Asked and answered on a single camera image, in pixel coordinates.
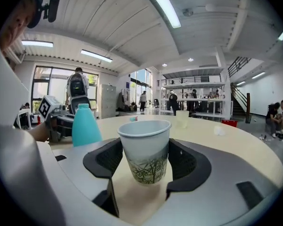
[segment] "black shirt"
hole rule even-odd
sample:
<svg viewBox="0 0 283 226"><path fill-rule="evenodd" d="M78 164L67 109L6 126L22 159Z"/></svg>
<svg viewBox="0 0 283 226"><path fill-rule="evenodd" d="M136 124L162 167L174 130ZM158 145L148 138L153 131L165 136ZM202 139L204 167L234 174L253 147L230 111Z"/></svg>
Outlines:
<svg viewBox="0 0 283 226"><path fill-rule="evenodd" d="M277 115L277 110L275 110L273 106L270 107L265 119L270 119L270 115L273 115L274 117Z"/></svg>

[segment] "teal bottle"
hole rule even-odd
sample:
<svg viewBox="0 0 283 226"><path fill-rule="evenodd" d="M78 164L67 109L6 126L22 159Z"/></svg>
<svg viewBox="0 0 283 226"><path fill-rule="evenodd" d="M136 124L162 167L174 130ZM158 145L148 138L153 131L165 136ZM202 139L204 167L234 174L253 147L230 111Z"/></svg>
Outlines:
<svg viewBox="0 0 283 226"><path fill-rule="evenodd" d="M72 126L72 143L74 146L102 141L100 129L88 104L79 104Z"/></svg>

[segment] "white ceiling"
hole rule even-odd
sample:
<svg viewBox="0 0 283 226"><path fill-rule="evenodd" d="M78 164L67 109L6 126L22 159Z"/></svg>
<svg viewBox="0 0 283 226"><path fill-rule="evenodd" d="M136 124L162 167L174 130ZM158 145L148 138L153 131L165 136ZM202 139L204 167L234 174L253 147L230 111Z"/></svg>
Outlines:
<svg viewBox="0 0 283 226"><path fill-rule="evenodd" d="M187 66L189 57L202 64L200 60L214 56L215 46L224 50L227 63L236 56L268 59L283 31L279 17L265 0L170 0L182 24L176 29L151 1L60 0L56 21L41 20L34 29L27 29L13 49L23 53L21 39L51 41L54 48L30 46L26 54L74 60L123 75L151 66L161 69L163 63ZM243 1L247 1L247 16L240 22L238 7ZM216 11L208 12L207 4L214 4ZM193 15L183 15L187 8ZM233 33L235 26L238 35ZM233 34L237 37L228 49ZM81 55L81 49L110 57L113 62Z"/></svg>

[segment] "stair railing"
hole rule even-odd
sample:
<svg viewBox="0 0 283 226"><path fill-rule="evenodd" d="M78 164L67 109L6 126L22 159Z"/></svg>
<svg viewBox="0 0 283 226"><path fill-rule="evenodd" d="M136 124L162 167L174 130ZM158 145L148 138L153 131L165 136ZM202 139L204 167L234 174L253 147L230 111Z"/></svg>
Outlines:
<svg viewBox="0 0 283 226"><path fill-rule="evenodd" d="M238 97L246 107L246 118L248 118L250 115L250 93L247 93L245 96L233 83L231 83L231 92L232 95L235 98Z"/></svg>

